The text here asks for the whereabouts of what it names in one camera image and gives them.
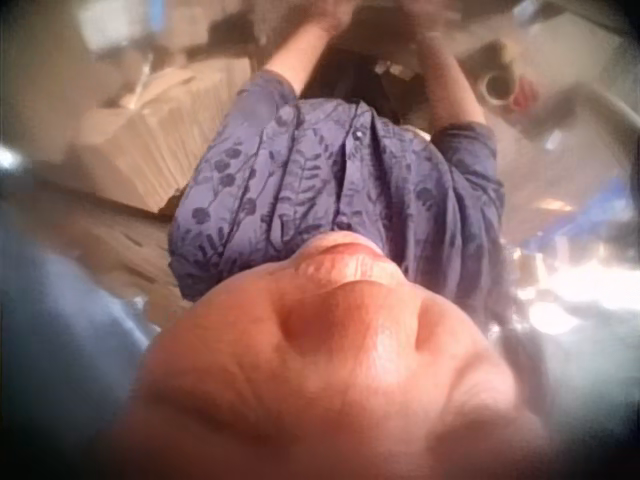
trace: shirt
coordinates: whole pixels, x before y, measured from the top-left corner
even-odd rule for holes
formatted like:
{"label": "shirt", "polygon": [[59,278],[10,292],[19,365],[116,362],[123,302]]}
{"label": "shirt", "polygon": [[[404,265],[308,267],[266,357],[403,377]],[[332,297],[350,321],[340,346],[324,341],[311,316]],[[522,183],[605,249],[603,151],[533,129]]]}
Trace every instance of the shirt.
{"label": "shirt", "polygon": [[349,230],[486,331],[504,315],[496,142],[480,124],[429,142],[363,103],[299,101],[262,71],[238,94],[173,222],[170,267],[196,301],[225,279]]}

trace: nose tip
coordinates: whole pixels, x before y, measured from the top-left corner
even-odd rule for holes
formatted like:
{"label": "nose tip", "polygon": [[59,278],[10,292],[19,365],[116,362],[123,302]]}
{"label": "nose tip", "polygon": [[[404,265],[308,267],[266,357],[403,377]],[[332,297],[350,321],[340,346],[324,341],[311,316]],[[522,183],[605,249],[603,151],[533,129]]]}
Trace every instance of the nose tip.
{"label": "nose tip", "polygon": [[415,350],[418,311],[400,287],[354,282],[297,302],[282,330],[300,355],[390,367]]}

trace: floral patterned shirt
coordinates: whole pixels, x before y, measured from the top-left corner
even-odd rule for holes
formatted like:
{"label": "floral patterned shirt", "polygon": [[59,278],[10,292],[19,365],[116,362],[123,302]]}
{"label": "floral patterned shirt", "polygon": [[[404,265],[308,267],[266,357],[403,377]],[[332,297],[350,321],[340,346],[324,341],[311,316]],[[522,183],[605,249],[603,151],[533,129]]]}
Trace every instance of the floral patterned shirt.
{"label": "floral patterned shirt", "polygon": [[451,125],[429,143],[363,103],[299,101],[263,71],[195,170],[171,229],[170,267],[196,301],[315,235],[350,230],[486,331],[505,313],[503,207],[488,127]]}

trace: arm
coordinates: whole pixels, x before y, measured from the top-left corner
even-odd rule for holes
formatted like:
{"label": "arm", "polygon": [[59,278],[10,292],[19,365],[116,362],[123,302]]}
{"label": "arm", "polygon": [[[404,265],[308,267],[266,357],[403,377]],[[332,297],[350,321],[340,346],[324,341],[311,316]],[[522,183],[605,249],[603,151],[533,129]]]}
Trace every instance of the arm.
{"label": "arm", "polygon": [[448,125],[485,124],[482,107],[439,34],[445,0],[400,0],[416,31],[418,61],[425,78],[436,131]]}
{"label": "arm", "polygon": [[351,23],[358,3],[359,0],[314,0],[308,20],[267,62],[265,70],[280,74],[300,95],[331,39]]}

